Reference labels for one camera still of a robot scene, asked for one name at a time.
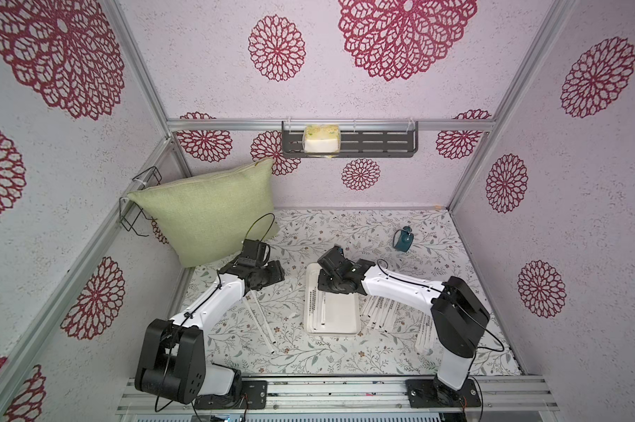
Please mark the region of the white storage tray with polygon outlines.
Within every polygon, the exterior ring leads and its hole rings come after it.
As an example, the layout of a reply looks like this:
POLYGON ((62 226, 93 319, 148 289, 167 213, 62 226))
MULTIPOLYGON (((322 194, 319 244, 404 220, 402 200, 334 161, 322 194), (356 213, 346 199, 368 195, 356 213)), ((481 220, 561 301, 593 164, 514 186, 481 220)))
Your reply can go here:
POLYGON ((318 276, 321 270, 320 265, 317 263, 310 263, 306 268, 305 274, 305 306, 304 306, 304 318, 303 326, 306 332, 310 335, 321 336, 354 336, 361 330, 361 315, 359 314, 359 299, 357 295, 337 295, 327 294, 327 311, 326 311, 326 324, 324 327, 319 323, 319 304, 320 304, 320 290, 317 288, 318 276), (317 301, 315 307, 315 321, 314 332, 308 332, 306 328, 306 304, 307 304, 307 281, 312 279, 315 283, 317 301))

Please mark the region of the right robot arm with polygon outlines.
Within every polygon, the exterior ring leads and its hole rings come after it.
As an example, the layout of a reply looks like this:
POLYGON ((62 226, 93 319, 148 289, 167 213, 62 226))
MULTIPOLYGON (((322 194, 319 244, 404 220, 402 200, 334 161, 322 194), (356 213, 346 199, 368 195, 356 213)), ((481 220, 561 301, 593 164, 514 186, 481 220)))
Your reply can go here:
POLYGON ((427 281, 383 268, 370 260, 349 260, 338 245, 318 260, 318 289, 339 295, 371 295, 424 312, 444 348, 435 384, 452 392, 468 380, 491 314, 463 279, 427 281))

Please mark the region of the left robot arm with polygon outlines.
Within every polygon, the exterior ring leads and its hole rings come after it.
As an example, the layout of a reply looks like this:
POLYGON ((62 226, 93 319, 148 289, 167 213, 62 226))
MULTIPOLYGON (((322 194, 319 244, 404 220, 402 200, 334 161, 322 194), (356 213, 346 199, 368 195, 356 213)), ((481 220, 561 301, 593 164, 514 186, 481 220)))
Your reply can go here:
POLYGON ((240 372, 208 363, 205 340, 248 293, 285 280, 280 262, 270 259, 270 251, 259 240, 243 241, 241 253, 216 272, 214 284, 195 302, 167 320, 157 318, 148 325, 136 370, 136 390, 170 403, 241 403, 240 372))

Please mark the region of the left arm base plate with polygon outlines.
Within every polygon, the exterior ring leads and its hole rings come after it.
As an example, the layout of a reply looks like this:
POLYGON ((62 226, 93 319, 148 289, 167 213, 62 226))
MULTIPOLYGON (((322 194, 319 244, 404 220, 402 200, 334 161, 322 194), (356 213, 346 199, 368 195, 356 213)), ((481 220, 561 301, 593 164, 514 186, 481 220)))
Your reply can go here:
POLYGON ((194 401, 197 411, 264 410, 268 397, 268 382, 241 381, 234 383, 223 396, 203 395, 194 401))

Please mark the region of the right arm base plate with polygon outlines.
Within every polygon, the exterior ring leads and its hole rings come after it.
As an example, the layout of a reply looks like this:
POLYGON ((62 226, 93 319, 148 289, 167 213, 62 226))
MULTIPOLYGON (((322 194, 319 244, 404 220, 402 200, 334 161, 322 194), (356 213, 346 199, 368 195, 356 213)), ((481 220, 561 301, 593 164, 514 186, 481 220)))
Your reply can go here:
POLYGON ((414 409, 468 409, 482 405, 482 396, 472 380, 466 380, 459 390, 453 390, 438 379, 407 379, 405 381, 410 407, 414 409))

